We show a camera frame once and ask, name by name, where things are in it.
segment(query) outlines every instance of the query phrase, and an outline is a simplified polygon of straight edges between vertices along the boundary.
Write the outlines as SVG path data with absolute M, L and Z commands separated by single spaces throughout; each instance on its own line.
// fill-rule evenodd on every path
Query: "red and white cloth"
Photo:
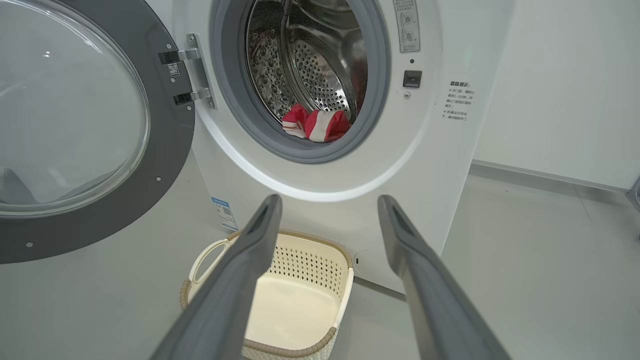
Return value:
M 301 104 L 295 104 L 282 118 L 282 129 L 287 134 L 313 142 L 338 140 L 350 127 L 351 124 L 342 110 L 314 110 L 309 115 Z

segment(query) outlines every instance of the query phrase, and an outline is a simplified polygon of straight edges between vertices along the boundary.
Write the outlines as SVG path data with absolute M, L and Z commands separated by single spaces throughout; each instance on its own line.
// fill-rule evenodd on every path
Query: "sticker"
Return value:
M 171 75 L 171 77 L 180 76 L 180 69 L 178 69 L 178 64 L 173 63 L 167 66 L 169 66 L 169 75 Z
M 220 221 L 222 221 L 222 225 L 228 227 L 231 230 L 237 231 L 238 225 L 236 224 L 234 215 L 231 213 L 229 203 L 226 201 L 218 200 L 215 197 L 212 197 L 211 200 L 213 200 L 213 203 L 216 205 L 216 210 L 218 210 L 218 216 L 220 217 Z
M 400 36 L 400 52 L 420 51 L 420 28 L 415 0 L 394 0 L 394 6 Z
M 442 118 L 467 121 L 476 92 L 471 89 L 468 81 L 450 81 L 445 89 L 447 92 Z

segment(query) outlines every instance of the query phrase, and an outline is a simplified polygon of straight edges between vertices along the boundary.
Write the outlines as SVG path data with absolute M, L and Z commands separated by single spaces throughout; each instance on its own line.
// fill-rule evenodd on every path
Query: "washing machine door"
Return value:
M 149 6 L 0 0 L 0 45 L 0 263 L 85 247 L 149 210 L 194 124 L 188 56 Z

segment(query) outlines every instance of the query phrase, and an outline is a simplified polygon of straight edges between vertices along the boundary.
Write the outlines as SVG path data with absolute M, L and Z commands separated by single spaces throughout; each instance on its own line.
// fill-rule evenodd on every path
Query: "beige plastic basket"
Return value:
M 208 246 L 180 289 L 184 310 L 238 233 Z M 203 260 L 223 250 L 196 279 Z M 353 285 L 353 264 L 339 245 L 280 231 L 269 270 L 255 287 L 242 355 L 253 360 L 328 359 Z

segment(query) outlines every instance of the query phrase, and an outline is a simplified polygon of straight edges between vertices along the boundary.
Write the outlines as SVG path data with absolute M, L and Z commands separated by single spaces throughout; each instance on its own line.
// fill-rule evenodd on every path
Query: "door hinge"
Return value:
M 166 53 L 160 54 L 160 62 L 163 65 L 170 65 L 183 61 L 187 68 L 187 72 L 189 73 L 189 79 L 191 80 L 192 85 L 191 87 L 197 89 L 190 93 L 176 95 L 173 97 L 173 100 L 176 104 L 203 100 L 208 107 L 215 109 L 216 101 L 213 97 L 213 91 L 209 86 L 209 72 L 205 65 L 205 59 L 200 47 L 200 38 L 198 37 L 198 34 L 187 34 L 187 45 L 190 46 L 189 49 L 167 51 Z

